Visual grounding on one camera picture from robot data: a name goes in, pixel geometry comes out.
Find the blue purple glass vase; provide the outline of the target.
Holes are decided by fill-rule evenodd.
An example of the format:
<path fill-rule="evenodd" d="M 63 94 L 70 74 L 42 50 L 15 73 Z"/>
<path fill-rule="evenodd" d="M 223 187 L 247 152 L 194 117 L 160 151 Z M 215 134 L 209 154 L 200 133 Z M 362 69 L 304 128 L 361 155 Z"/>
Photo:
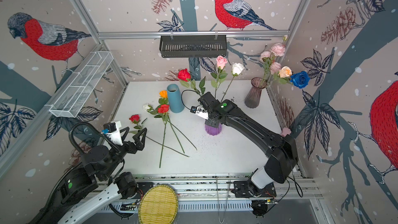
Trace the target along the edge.
<path fill-rule="evenodd" d="M 205 131 L 207 132 L 207 134 L 212 136 L 219 135 L 222 132 L 222 124 L 219 121 L 214 122 L 206 120 Z"/>

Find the dark red rose flower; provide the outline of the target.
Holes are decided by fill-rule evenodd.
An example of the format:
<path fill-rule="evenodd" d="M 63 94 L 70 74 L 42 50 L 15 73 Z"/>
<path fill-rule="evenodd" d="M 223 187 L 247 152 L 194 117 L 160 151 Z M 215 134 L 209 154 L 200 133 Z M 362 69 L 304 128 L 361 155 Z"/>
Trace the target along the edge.
<path fill-rule="evenodd" d="M 199 96 L 204 95 L 206 91 L 206 77 L 204 77 L 197 85 L 195 79 L 192 78 L 191 73 L 188 72 L 187 69 L 182 69 L 178 72 L 177 78 L 182 86 L 192 89 Z"/>

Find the smoky pink glass vase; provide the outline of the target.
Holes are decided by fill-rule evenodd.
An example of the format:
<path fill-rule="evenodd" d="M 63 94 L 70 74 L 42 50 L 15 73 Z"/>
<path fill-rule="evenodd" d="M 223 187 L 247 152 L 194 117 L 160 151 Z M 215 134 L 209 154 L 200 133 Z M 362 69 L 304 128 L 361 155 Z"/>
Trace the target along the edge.
<path fill-rule="evenodd" d="M 260 104 L 263 89 L 268 85 L 266 79 L 255 77 L 251 80 L 251 89 L 245 97 L 244 104 L 248 108 L 257 108 Z"/>

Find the pink rose flower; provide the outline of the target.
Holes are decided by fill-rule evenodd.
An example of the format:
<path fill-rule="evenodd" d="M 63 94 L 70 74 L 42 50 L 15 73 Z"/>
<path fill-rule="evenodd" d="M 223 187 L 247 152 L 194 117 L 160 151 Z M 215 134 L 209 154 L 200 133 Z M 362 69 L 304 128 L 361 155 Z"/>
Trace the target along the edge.
<path fill-rule="evenodd" d="M 225 67 L 228 63 L 228 60 L 223 56 L 218 56 L 216 58 L 216 71 L 211 73 L 212 80 L 211 85 L 215 89 L 214 97 L 217 97 L 217 90 L 220 85 L 225 81 L 227 77 L 227 72 L 225 71 Z"/>

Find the pink carnation flower stem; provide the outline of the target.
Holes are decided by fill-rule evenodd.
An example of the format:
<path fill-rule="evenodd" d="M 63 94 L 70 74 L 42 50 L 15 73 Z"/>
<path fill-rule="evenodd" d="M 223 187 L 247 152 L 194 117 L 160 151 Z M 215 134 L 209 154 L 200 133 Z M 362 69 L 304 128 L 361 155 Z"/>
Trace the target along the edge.
<path fill-rule="evenodd" d="M 278 73 L 282 69 L 282 65 L 278 62 L 273 62 L 272 65 L 270 66 L 270 71 L 271 74 Z"/>

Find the cream peach rose stem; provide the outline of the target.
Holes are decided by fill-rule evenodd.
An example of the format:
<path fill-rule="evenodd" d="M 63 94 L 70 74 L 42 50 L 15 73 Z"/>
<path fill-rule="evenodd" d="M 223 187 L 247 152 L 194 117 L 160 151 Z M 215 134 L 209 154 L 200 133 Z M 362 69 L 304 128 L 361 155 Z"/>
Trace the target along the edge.
<path fill-rule="evenodd" d="M 273 74 L 272 79 L 280 84 L 288 84 L 292 75 L 292 70 L 288 66 L 284 66 L 278 73 Z"/>

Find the blue rose flower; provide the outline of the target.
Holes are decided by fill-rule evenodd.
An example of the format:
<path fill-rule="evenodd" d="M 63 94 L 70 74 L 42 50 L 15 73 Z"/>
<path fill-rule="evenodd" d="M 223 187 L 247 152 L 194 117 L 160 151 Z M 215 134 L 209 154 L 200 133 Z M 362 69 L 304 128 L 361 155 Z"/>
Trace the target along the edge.
<path fill-rule="evenodd" d="M 301 71 L 299 73 L 293 74 L 291 76 L 290 82 L 295 86 L 298 87 L 299 89 L 305 88 L 309 81 L 310 77 L 307 72 Z"/>

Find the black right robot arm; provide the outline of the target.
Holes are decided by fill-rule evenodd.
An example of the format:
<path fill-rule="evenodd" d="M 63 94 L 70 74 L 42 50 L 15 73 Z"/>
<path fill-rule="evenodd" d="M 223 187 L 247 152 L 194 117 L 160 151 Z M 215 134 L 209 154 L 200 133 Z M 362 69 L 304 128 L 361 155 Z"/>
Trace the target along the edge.
<path fill-rule="evenodd" d="M 215 127 L 218 124 L 231 127 L 257 145 L 267 157 L 266 164 L 256 169 L 246 181 L 235 181 L 232 193 L 237 198 L 271 197 L 267 187 L 273 183 L 287 181 L 298 163 L 295 139 L 287 134 L 282 136 L 246 115 L 230 100 L 220 102 L 210 92 L 202 95 L 200 106 L 192 106 L 190 112 L 204 118 Z"/>

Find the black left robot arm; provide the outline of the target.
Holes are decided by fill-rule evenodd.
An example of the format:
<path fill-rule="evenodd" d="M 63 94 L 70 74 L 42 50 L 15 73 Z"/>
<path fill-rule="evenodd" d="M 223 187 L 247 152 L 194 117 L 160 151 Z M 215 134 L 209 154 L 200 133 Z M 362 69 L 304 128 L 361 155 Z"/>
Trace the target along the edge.
<path fill-rule="evenodd" d="M 98 145 L 88 152 L 83 151 L 73 135 L 74 130 L 81 125 L 91 128 L 110 146 Z M 120 169 L 115 176 L 112 176 L 119 164 L 124 162 L 126 154 L 135 154 L 145 147 L 146 128 L 133 136 L 133 142 L 125 140 L 128 132 L 128 127 L 117 130 L 116 133 L 122 140 L 122 144 L 117 145 L 90 123 L 75 124 L 69 131 L 68 138 L 80 153 L 80 162 L 68 169 L 58 180 L 44 208 L 30 222 L 32 224 L 80 224 L 117 200 L 134 196 L 142 197 L 143 192 L 138 189 L 130 172 Z"/>

